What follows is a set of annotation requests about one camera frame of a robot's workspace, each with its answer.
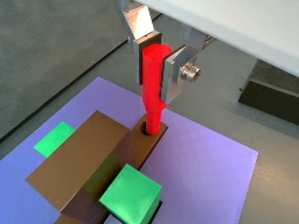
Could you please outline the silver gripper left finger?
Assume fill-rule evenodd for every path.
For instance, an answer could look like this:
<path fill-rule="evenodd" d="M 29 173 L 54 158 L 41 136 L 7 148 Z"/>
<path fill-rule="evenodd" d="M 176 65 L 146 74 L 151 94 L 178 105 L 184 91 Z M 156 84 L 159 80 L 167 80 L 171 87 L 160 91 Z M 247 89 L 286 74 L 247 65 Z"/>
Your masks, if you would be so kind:
<path fill-rule="evenodd" d="M 163 34 L 155 30 L 148 7 L 134 0 L 115 0 L 135 57 L 135 81 L 143 84 L 143 50 L 162 43 Z"/>

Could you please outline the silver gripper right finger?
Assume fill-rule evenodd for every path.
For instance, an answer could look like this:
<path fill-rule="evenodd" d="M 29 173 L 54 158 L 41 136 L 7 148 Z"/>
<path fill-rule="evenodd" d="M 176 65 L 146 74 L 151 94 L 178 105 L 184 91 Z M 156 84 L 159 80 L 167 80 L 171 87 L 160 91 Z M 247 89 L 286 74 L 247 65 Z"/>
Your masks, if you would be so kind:
<path fill-rule="evenodd" d="M 183 46 L 179 47 L 163 60 L 163 84 L 160 97 L 170 103 L 183 92 L 186 81 L 195 82 L 202 70 L 195 62 L 202 50 L 215 41 L 215 38 L 192 28 L 182 26 Z"/>

